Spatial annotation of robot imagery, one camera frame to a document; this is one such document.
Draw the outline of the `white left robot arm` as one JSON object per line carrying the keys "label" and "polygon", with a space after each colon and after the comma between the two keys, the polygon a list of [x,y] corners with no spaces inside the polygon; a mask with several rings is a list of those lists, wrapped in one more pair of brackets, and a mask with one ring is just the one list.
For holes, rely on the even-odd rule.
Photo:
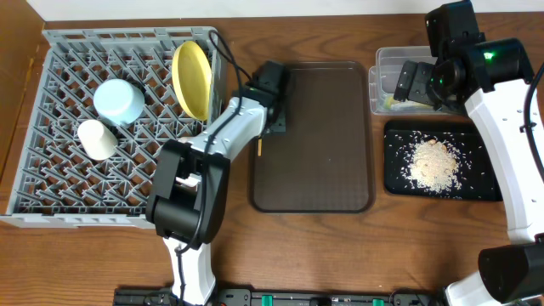
{"label": "white left robot arm", "polygon": [[286,65],[265,62],[203,132],[161,147],[145,213],[172,260],[171,305],[210,300],[216,286],[211,242],[224,218],[231,163],[275,123],[288,83]]}

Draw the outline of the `light blue bowl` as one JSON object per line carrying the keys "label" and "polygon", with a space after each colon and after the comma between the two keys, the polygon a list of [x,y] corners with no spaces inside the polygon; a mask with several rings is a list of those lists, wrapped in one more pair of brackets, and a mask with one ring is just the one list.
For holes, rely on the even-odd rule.
{"label": "light blue bowl", "polygon": [[110,79],[98,86],[93,106],[109,122],[126,126],[135,122],[145,107],[141,90],[122,79]]}

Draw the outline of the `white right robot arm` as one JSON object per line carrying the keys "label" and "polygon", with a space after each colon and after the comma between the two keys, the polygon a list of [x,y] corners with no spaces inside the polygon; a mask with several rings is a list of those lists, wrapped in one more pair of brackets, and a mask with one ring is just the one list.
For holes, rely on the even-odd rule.
{"label": "white right robot arm", "polygon": [[479,253],[477,272],[448,285],[445,305],[525,304],[543,293],[543,121],[533,70],[517,38],[489,41],[469,1],[425,16],[435,63],[403,64],[394,99],[464,112],[490,157],[509,245]]}

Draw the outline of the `yellow plastic plate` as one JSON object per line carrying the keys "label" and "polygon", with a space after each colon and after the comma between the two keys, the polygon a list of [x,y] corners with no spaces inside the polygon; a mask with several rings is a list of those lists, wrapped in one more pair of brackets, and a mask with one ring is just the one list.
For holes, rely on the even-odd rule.
{"label": "yellow plastic plate", "polygon": [[176,48],[172,61],[172,81],[183,111],[193,119],[206,121],[212,71],[207,56],[196,42],[186,41]]}

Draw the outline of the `green snack wrapper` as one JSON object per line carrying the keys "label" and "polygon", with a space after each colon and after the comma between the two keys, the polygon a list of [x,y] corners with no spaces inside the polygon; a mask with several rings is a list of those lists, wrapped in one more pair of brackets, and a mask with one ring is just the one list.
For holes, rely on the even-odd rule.
{"label": "green snack wrapper", "polygon": [[387,97],[385,99],[385,102],[383,103],[383,107],[388,111],[396,111],[396,112],[409,112],[409,111],[433,111],[433,107],[431,105],[425,105],[421,103],[417,103],[414,101],[398,101],[395,100],[393,96]]}

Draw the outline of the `wooden chopstick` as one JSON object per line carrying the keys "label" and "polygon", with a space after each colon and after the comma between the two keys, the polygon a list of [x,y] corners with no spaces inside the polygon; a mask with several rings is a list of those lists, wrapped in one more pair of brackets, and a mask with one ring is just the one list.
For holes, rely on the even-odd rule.
{"label": "wooden chopstick", "polygon": [[257,150],[258,156],[262,155],[262,147],[263,147],[263,139],[258,138],[258,150]]}

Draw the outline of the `cream white cup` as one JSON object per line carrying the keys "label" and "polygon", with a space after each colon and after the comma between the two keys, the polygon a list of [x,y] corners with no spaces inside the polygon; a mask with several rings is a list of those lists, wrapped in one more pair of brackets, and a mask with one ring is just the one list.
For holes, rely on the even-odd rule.
{"label": "cream white cup", "polygon": [[96,161],[106,160],[115,154],[117,139],[98,120],[86,120],[81,123],[77,129],[77,136],[87,155]]}

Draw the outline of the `pile of leftover rice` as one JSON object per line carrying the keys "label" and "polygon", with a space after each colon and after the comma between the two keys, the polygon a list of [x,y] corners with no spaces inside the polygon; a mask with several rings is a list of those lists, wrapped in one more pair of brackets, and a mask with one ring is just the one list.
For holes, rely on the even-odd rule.
{"label": "pile of leftover rice", "polygon": [[486,175],[483,145],[469,133],[388,130],[384,185],[396,195],[478,199]]}

